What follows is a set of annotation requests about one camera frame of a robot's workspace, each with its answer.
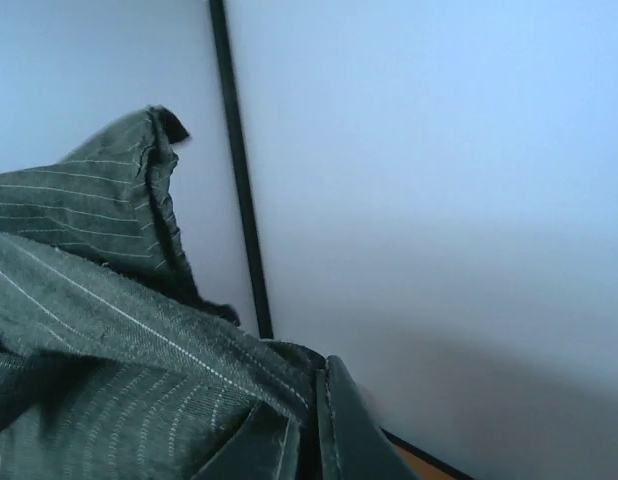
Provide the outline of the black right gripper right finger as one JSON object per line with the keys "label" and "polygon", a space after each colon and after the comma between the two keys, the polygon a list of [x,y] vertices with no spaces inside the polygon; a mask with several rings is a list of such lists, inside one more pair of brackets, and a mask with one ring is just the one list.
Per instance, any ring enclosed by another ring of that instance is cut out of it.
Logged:
{"label": "black right gripper right finger", "polygon": [[343,361],[326,358],[316,372],[321,477],[412,479],[414,472],[375,422]]}

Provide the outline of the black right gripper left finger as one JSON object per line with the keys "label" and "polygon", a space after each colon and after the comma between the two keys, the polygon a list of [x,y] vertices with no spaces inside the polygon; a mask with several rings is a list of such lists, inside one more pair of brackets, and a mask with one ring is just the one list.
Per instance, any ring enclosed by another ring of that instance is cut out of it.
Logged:
{"label": "black right gripper left finger", "polygon": [[235,435],[193,476],[195,480],[293,480],[299,425],[259,402]]}

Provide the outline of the dark grey pinstriped shirt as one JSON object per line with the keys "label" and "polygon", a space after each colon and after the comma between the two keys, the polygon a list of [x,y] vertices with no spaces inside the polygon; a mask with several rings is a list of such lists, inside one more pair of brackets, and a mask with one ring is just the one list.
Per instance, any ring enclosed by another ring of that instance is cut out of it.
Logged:
{"label": "dark grey pinstriped shirt", "polygon": [[324,360],[200,296],[169,193],[187,138],[150,106],[0,174],[0,479],[193,479],[259,402],[318,477]]}

